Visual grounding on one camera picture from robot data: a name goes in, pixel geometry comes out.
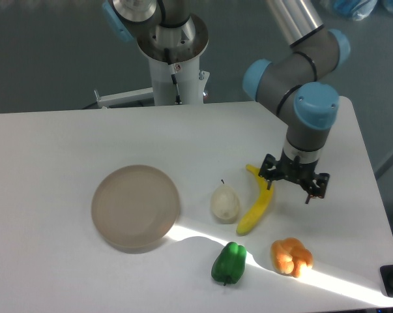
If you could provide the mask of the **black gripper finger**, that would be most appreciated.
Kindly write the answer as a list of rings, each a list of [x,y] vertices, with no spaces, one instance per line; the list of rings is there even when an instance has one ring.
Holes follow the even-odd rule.
[[[267,182],[267,190],[270,190],[272,183],[281,179],[280,161],[271,154],[267,154],[260,167],[258,176]]]
[[[307,193],[305,204],[309,204],[312,198],[325,197],[329,179],[329,173],[314,173],[311,177],[300,180],[300,186]]]

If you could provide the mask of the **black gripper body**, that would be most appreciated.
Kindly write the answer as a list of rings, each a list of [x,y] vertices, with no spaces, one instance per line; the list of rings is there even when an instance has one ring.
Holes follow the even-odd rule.
[[[280,160],[276,165],[274,180],[286,180],[300,185],[302,188],[310,188],[314,185],[315,167],[317,161],[302,163],[300,157],[290,159],[283,151]]]

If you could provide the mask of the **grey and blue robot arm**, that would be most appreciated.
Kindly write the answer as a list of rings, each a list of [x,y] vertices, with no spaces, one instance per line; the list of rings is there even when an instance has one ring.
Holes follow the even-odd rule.
[[[316,173],[339,107],[339,95],[321,78],[351,51],[346,36],[327,29],[310,1],[267,3],[290,48],[279,63],[260,59],[246,70],[242,87],[287,125],[280,158],[267,155],[259,176],[271,185],[286,180],[309,198],[323,198],[330,179]],[[150,66],[154,103],[201,104],[199,58],[209,42],[207,26],[188,1],[104,1],[108,24],[124,42],[136,41]]]

